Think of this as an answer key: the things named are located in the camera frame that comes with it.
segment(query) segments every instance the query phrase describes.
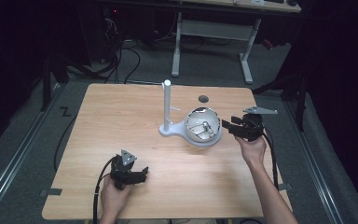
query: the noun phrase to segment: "spherical object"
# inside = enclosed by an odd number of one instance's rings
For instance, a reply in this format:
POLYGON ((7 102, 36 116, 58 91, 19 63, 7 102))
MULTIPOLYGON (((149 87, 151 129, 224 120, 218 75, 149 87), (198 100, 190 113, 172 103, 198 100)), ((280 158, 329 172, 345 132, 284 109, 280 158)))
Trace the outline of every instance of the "spherical object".
POLYGON ((220 132, 220 118, 211 108, 199 107, 185 119, 186 134, 196 142, 213 140, 220 132))

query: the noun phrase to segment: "desk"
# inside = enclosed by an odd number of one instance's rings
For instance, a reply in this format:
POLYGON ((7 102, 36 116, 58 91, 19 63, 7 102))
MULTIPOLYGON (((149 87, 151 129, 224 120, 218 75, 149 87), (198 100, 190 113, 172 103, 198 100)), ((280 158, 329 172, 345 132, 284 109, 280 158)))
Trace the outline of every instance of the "desk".
MULTIPOLYGON (((199 106, 230 119, 253 105, 252 92, 245 88, 172 86, 171 106, 181 109, 172 111, 172 122, 199 106), (208 103, 199 102, 202 94, 209 97, 208 103)), ((234 137, 223 129, 212 147, 163 137, 158 131, 163 108, 161 86, 91 84, 51 186, 62 193, 48 196, 43 217, 91 219, 98 176, 121 149, 138 157, 133 171, 149 166, 149 173, 145 183, 133 188, 120 218, 262 217, 253 179, 234 137)), ((272 177, 269 148, 265 164, 272 177)), ((290 205, 286 192, 281 193, 290 205)))
MULTIPOLYGON (((221 7, 247 7, 258 10, 272 10, 282 12, 296 12, 299 13, 301 8, 299 5, 294 7, 289 6, 286 2, 272 3, 265 2, 264 4, 253 3, 251 0, 183 0, 183 2, 199 3, 218 5, 221 7)), ((254 25, 238 25, 238 24, 225 24, 220 22, 209 21, 193 21, 182 20, 182 13, 178 13, 178 20, 176 25, 176 45, 173 54, 172 62, 172 76, 178 77, 180 70, 180 42, 182 35, 199 35, 213 38, 225 38, 246 41, 247 44, 240 54, 240 62, 245 82, 248 84, 253 83, 251 71, 249 69, 248 57, 255 42, 255 37, 259 28, 261 20, 256 19, 254 25)))

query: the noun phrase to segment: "hand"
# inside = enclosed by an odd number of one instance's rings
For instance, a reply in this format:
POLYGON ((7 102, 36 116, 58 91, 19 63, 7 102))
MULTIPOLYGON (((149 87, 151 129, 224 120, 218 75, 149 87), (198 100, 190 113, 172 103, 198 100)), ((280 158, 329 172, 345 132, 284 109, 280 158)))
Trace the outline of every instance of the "hand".
POLYGON ((115 187, 115 181, 108 175, 103 180, 101 201, 103 203, 103 216, 101 224, 115 223, 118 213, 124 207, 133 185, 126 185, 123 190, 115 187))
POLYGON ((242 157, 248 165, 263 164, 264 152, 266 151, 267 146, 263 137, 260 136, 252 142, 248 142, 247 140, 238 136, 234 137, 235 140, 240 143, 242 157))

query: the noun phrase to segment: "white pole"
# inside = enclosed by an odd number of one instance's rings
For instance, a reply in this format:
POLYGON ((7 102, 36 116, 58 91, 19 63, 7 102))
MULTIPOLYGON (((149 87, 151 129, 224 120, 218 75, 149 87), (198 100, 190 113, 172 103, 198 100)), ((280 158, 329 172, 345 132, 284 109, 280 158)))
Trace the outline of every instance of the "white pole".
POLYGON ((167 79, 163 83, 164 87, 164 131, 170 129, 170 100, 171 100, 171 82, 167 79))

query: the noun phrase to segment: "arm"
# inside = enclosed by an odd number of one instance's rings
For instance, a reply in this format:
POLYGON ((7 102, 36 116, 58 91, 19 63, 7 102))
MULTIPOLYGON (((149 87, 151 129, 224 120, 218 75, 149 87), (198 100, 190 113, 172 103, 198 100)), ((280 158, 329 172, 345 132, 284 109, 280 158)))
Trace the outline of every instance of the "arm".
POLYGON ((267 223, 297 223, 295 216, 269 179, 264 167, 263 160, 266 151, 264 139, 259 137, 253 142, 248 142, 237 136, 235 139, 240 143, 243 159, 251 171, 267 223))
POLYGON ((118 213, 124 207, 132 185, 127 185, 123 190, 115 187, 115 181, 108 175, 103 180, 101 201, 103 203, 103 215, 100 224, 114 224, 118 213))

